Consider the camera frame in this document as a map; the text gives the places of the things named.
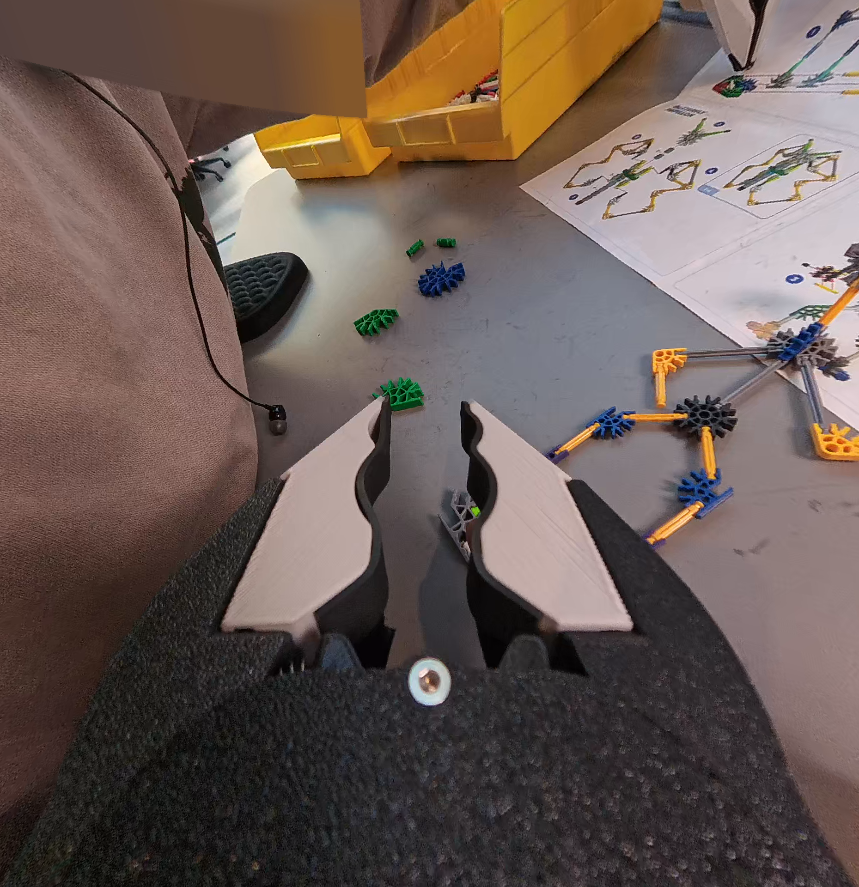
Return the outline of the person's torso in beige sweater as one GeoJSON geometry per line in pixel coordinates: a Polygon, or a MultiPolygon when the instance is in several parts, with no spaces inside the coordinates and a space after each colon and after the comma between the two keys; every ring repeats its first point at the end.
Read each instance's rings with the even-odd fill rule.
{"type": "Polygon", "coordinates": [[[0,56],[0,882],[106,663],[256,486],[134,128],[0,56]]]}

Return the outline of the grey snowflake connector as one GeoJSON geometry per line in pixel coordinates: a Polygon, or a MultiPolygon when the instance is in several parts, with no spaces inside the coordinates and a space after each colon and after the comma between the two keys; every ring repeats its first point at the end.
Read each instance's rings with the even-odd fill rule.
{"type": "Polygon", "coordinates": [[[468,562],[472,555],[471,525],[478,518],[471,519],[469,505],[477,504],[467,491],[456,489],[450,493],[450,502],[438,513],[438,518],[463,559],[468,562]]]}

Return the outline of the pile of colourful toy pieces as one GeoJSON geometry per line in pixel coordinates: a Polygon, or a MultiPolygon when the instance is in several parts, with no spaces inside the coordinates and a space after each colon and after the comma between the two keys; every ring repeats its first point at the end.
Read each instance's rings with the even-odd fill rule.
{"type": "Polygon", "coordinates": [[[471,89],[458,92],[447,103],[448,106],[486,104],[499,100],[500,71],[493,70],[486,74],[471,89]]]}

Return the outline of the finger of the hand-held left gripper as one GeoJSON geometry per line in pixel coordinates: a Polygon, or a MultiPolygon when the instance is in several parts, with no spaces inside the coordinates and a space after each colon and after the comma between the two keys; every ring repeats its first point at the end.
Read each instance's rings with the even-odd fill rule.
{"type": "Polygon", "coordinates": [[[752,68],[773,15],[773,2],[701,1],[701,5],[734,71],[752,68]]]}

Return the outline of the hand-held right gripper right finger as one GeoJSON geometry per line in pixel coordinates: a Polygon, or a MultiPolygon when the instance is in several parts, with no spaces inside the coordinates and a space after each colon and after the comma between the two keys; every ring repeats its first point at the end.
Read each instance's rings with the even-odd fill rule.
{"type": "Polygon", "coordinates": [[[475,400],[460,405],[468,455],[467,600],[486,665],[534,638],[552,661],[578,666],[561,637],[634,630],[575,500],[570,478],[475,400]]]}

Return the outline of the yellow plastic crate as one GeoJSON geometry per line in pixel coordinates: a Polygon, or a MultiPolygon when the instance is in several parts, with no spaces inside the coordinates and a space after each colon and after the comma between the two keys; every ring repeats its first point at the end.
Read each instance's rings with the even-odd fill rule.
{"type": "Polygon", "coordinates": [[[263,128],[257,146],[274,170],[298,181],[368,176],[391,157],[375,147],[359,118],[310,115],[263,128]]]}
{"type": "Polygon", "coordinates": [[[479,1],[368,91],[375,147],[405,161],[518,158],[660,18],[661,1],[479,1]],[[448,106],[489,72],[499,100],[448,106]]]}

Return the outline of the blue snowflake connector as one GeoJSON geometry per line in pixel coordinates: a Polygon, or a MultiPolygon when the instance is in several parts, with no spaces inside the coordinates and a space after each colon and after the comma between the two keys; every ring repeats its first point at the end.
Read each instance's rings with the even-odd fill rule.
{"type": "Polygon", "coordinates": [[[462,262],[447,266],[444,261],[440,261],[424,270],[418,278],[417,287],[425,297],[438,297],[458,288],[465,278],[466,271],[462,262]]]}

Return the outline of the black drawstring with toggle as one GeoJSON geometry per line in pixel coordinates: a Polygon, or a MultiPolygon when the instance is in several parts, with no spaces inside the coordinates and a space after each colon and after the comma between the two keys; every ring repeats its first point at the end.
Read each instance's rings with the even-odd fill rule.
{"type": "Polygon", "coordinates": [[[265,410],[267,413],[268,419],[268,427],[270,433],[275,437],[281,437],[287,432],[287,413],[284,405],[269,405],[264,404],[262,402],[256,401],[249,395],[244,394],[240,391],[234,384],[232,384],[220,371],[218,368],[214,358],[213,352],[210,347],[209,338],[207,335],[207,328],[205,327],[203,316],[201,313],[201,306],[198,302],[197,292],[195,290],[194,279],[192,277],[192,269],[191,269],[191,240],[189,236],[189,228],[191,218],[186,211],[186,206],[184,205],[183,198],[183,188],[180,183],[177,182],[177,179],[172,172],[171,166],[169,165],[169,161],[166,160],[164,155],[161,153],[157,144],[152,140],[152,138],[148,135],[148,133],[137,123],[135,122],[129,115],[124,112],[118,105],[115,105],[114,102],[102,94],[99,90],[97,90],[90,83],[86,82],[83,78],[75,73],[71,73],[64,69],[58,69],[59,73],[62,73],[64,76],[71,79],[73,82],[79,84],[83,89],[85,89],[89,94],[95,97],[99,102],[109,108],[115,115],[120,117],[125,123],[128,124],[131,128],[133,128],[136,134],[146,143],[147,147],[150,148],[152,153],[158,159],[160,166],[164,169],[165,178],[169,181],[169,186],[172,194],[174,195],[179,214],[181,217],[181,226],[183,230],[183,254],[184,254],[184,262],[186,268],[186,278],[189,287],[189,291],[191,294],[191,301],[193,304],[193,308],[195,310],[195,314],[198,320],[201,338],[204,346],[204,350],[206,352],[207,360],[210,363],[210,366],[213,370],[214,375],[220,380],[224,386],[232,391],[237,397],[246,401],[248,404],[252,406],[259,407],[262,410],[265,410]]]}

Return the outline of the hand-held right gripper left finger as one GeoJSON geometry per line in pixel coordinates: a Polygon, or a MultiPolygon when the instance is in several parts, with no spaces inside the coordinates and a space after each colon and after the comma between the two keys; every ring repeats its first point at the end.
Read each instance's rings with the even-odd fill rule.
{"type": "Polygon", "coordinates": [[[285,633],[307,662],[338,634],[366,668],[387,664],[394,631],[375,504],[390,480],[391,418],[390,399],[374,399],[281,476],[223,632],[285,633]]]}

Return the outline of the multicolour rod and connector assembly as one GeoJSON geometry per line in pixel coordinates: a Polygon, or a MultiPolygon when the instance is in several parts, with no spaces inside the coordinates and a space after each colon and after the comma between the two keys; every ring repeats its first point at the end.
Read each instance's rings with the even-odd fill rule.
{"type": "Polygon", "coordinates": [[[646,535],[646,542],[655,549],[665,545],[680,530],[709,516],[734,495],[725,487],[716,453],[716,441],[726,438],[737,426],[735,402],[753,391],[762,382],[783,369],[798,371],[801,387],[811,415],[810,438],[816,457],[830,462],[859,463],[859,432],[837,423],[824,421],[822,390],[818,376],[847,382],[850,363],[859,358],[859,337],[855,350],[847,356],[838,354],[835,339],[826,335],[827,327],[814,322],[799,332],[791,330],[773,334],[762,348],[734,348],[690,351],[684,348],[657,349],[652,354],[651,368],[671,375],[692,360],[728,358],[761,358],[764,366],[745,383],[725,396],[687,396],[675,404],[673,411],[654,413],[620,411],[615,406],[598,414],[584,429],[568,441],[546,451],[546,459],[560,464],[589,440],[616,440],[625,437],[640,424],[671,426],[676,432],[695,440],[700,448],[701,465],[680,479],[677,499],[680,511],[667,522],[646,535]]]}

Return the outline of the white toy instruction sheet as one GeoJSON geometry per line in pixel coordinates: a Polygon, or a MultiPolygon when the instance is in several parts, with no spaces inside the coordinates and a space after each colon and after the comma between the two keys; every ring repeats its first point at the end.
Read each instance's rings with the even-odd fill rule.
{"type": "MultiPolygon", "coordinates": [[[[859,242],[859,1],[775,2],[756,62],[723,50],[679,95],[522,186],[741,346],[819,322],[859,242]]],[[[859,298],[827,326],[854,352],[859,298]]],[[[859,432],[859,358],[823,403],[859,432]]]]}

